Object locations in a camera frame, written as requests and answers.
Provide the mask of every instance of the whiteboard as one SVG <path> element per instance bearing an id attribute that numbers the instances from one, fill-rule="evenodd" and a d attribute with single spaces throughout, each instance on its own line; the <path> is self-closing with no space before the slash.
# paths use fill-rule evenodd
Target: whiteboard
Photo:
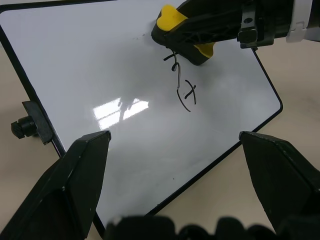
<path id="1" fill-rule="evenodd" d="M 103 188 L 96 212 L 146 214 L 252 131 L 281 103 L 251 49 L 218 42 L 214 56 L 181 65 L 151 38 L 166 0 L 121 0 L 7 10 L 0 26 L 65 150 L 108 129 Z M 181 0 L 170 0 L 176 7 Z"/>

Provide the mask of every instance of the black clamp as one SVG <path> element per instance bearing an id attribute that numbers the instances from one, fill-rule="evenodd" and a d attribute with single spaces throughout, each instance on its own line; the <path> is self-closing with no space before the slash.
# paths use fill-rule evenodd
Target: black clamp
<path id="1" fill-rule="evenodd" d="M 257 46 L 256 4 L 253 1 L 246 2 L 242 6 L 241 29 L 237 39 L 242 49 Z"/>
<path id="2" fill-rule="evenodd" d="M 11 123 L 13 135 L 22 139 L 25 136 L 30 137 L 38 134 L 43 144 L 46 145 L 51 141 L 53 132 L 39 106 L 33 101 L 24 101 L 22 105 L 28 116 Z"/>

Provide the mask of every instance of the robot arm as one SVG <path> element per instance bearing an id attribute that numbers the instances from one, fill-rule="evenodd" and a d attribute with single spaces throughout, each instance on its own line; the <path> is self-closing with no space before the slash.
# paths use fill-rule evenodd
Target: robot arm
<path id="1" fill-rule="evenodd" d="M 151 36 L 195 65 L 213 55 L 213 44 L 237 39 L 242 49 L 276 38 L 304 39 L 320 26 L 320 0 L 187 0 L 162 8 Z"/>

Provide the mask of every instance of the black knob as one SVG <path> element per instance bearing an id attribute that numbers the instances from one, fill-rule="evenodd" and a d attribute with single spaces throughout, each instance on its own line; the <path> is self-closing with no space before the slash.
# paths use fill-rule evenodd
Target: black knob
<path id="1" fill-rule="evenodd" d="M 31 116 L 26 116 L 11 123 L 11 131 L 18 139 L 22 139 L 37 134 L 37 126 Z"/>

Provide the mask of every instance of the beige table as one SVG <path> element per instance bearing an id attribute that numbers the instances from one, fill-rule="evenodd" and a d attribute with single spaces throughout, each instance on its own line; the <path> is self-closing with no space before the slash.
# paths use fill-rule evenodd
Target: beige table
<path id="1" fill-rule="evenodd" d="M 258 56 L 279 93 L 284 109 L 260 133 L 290 141 L 320 169 L 320 43 L 287 44 L 278 39 L 262 47 Z M 21 104 L 28 97 L 0 47 L 0 231 L 43 172 L 57 159 L 51 144 L 39 138 L 18 140 L 10 123 L 24 117 Z M 246 226 L 271 227 L 254 192 L 242 147 L 239 147 L 159 214 L 171 217 L 176 228 L 195 223 L 213 232 L 221 216 L 235 216 Z M 91 228 L 89 239 L 100 239 Z"/>

